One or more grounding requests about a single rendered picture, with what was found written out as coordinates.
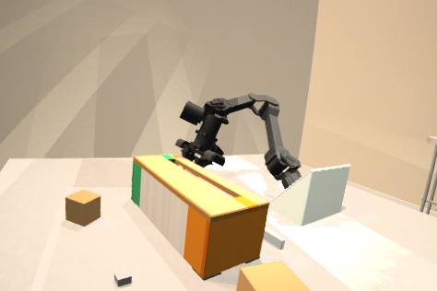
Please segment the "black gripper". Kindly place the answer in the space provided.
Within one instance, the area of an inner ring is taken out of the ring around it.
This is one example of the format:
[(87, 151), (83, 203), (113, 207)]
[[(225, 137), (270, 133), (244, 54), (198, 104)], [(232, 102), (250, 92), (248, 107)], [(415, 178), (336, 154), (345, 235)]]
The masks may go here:
[[(195, 130), (197, 136), (193, 142), (187, 142), (183, 139), (178, 139), (175, 143), (175, 146), (178, 146), (182, 151), (182, 157), (193, 162), (197, 166), (201, 168), (205, 168), (209, 165), (214, 165), (212, 162), (224, 166), (225, 157), (210, 151), (213, 142), (217, 142), (216, 134), (206, 130), (204, 128), (200, 128), (199, 130)], [(198, 150), (196, 150), (198, 149)], [(203, 151), (203, 152), (201, 152)], [(201, 157), (196, 157), (195, 153), (200, 155)]]

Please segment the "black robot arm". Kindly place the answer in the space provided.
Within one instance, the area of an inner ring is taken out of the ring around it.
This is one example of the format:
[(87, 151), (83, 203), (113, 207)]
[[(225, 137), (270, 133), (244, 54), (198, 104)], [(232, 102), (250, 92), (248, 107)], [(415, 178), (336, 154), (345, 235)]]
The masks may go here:
[[(260, 110), (254, 105), (256, 101), (265, 101)], [(188, 100), (179, 118), (194, 125), (202, 121), (200, 128), (217, 134), (222, 123), (229, 124), (228, 114), (246, 108), (251, 109), (266, 122), (269, 150), (265, 154), (265, 166), (277, 181), (281, 180), (286, 190), (301, 177), (297, 170), (301, 167), (301, 162), (283, 147), (278, 126), (279, 104), (276, 99), (268, 95), (250, 93), (234, 99), (212, 99), (206, 102), (203, 108)]]

